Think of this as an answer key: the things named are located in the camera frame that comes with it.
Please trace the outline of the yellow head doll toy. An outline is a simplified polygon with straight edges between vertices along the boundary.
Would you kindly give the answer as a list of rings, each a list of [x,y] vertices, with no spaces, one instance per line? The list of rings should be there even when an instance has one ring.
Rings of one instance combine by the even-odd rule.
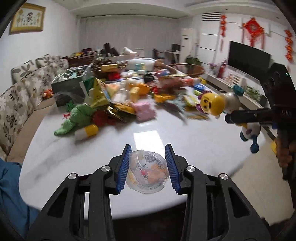
[[[231,92],[215,94],[210,91],[204,92],[198,96],[199,103],[196,104],[196,109],[204,114],[210,114],[215,116],[216,119],[220,117],[222,113],[231,114],[235,110],[240,108],[240,96],[243,96],[244,90],[241,86],[235,84],[232,87]],[[256,154],[259,151],[258,136],[261,132],[261,126],[259,123],[239,123],[237,126],[241,126],[240,138],[244,142],[252,140],[253,144],[250,146],[250,151]]]

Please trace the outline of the clear plastic jelly cup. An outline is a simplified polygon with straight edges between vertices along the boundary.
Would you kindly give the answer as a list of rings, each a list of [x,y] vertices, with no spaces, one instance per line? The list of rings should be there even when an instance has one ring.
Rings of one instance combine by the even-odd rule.
[[[144,150],[129,154],[126,183],[132,190],[142,194],[159,192],[169,176],[166,160],[161,155]]]

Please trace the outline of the yellow white capsule toy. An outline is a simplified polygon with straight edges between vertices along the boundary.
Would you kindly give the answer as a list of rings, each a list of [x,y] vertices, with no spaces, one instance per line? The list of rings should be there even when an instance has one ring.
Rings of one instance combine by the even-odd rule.
[[[98,127],[95,124],[91,124],[80,128],[75,131],[74,137],[76,141],[81,141],[89,137],[95,136],[98,133]]]

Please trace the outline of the black television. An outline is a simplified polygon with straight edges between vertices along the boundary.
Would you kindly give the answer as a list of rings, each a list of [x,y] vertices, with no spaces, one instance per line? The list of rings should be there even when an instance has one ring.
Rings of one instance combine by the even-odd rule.
[[[230,41],[227,64],[261,80],[269,69],[270,57],[270,54],[260,49]]]

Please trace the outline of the red chinese knot decoration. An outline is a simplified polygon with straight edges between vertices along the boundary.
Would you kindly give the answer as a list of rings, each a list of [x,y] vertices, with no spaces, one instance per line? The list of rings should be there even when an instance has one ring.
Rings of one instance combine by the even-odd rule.
[[[265,31],[255,17],[251,17],[249,21],[242,24],[242,43],[244,43],[245,37],[249,40],[251,47],[255,47],[255,44],[259,41],[261,43],[261,49],[264,50]]]

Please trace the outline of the blue cloth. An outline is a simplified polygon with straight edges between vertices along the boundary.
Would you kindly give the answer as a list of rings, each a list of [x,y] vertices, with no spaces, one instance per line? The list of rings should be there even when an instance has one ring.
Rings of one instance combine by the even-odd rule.
[[[1,160],[1,212],[16,233],[25,239],[40,211],[28,206],[20,195],[21,169],[20,163]]]

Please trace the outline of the green plush crocodile toy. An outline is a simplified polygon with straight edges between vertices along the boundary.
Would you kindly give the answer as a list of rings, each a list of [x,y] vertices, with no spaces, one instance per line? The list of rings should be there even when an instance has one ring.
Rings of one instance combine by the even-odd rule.
[[[64,136],[74,128],[82,128],[92,123],[92,116],[95,109],[87,104],[78,104],[71,111],[70,116],[54,131],[55,136]]]

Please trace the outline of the white standing air conditioner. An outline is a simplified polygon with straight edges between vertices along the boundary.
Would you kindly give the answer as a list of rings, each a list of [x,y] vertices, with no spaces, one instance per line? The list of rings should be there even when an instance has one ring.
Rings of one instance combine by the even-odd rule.
[[[186,58],[191,54],[194,42],[194,29],[182,28],[181,30],[181,46],[180,46],[180,63],[185,63]]]

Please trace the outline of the pink block toy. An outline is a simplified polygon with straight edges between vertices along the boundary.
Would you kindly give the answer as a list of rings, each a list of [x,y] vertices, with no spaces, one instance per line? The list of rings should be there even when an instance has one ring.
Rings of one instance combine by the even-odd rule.
[[[148,102],[137,102],[131,103],[132,108],[134,109],[137,121],[149,121],[156,117],[156,112],[151,108],[150,103]]]

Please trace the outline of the yellow green snack bag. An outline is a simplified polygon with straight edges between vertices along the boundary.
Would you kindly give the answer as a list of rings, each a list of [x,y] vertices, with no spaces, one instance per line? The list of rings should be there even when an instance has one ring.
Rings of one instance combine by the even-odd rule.
[[[85,95],[84,102],[91,108],[99,109],[110,104],[109,93],[101,80],[92,76],[79,84]]]

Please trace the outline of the dark green wrapped box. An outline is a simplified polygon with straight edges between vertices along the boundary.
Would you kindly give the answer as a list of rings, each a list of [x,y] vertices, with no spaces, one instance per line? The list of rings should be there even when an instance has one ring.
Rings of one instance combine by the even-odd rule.
[[[65,72],[58,74],[52,81],[53,94],[71,94],[84,97],[85,94],[80,86],[80,82],[92,76],[90,65],[71,67]]]

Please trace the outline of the floral patterned sofa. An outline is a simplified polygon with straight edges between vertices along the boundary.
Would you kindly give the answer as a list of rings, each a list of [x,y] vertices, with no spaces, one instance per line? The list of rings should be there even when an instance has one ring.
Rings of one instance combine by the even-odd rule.
[[[17,138],[45,96],[53,97],[50,91],[54,78],[68,68],[67,59],[46,54],[11,69],[13,85],[1,94],[2,160],[20,162],[11,156]]]

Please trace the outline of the framed wall picture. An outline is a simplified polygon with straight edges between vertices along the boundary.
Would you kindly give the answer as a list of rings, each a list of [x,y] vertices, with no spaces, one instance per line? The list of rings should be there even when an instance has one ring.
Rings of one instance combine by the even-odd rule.
[[[9,34],[42,32],[46,8],[24,3],[11,20]]]

